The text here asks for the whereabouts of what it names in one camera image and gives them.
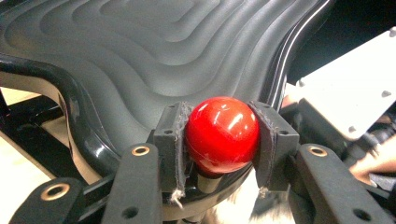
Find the shiny red sphere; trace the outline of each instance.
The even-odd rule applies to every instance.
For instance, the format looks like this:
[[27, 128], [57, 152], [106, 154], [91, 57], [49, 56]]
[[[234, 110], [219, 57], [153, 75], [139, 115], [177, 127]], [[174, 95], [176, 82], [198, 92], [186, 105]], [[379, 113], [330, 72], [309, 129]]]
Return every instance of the shiny red sphere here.
[[186, 145], [206, 175], [236, 171], [249, 163], [259, 143], [252, 110], [231, 97], [214, 97], [196, 106], [186, 126]]

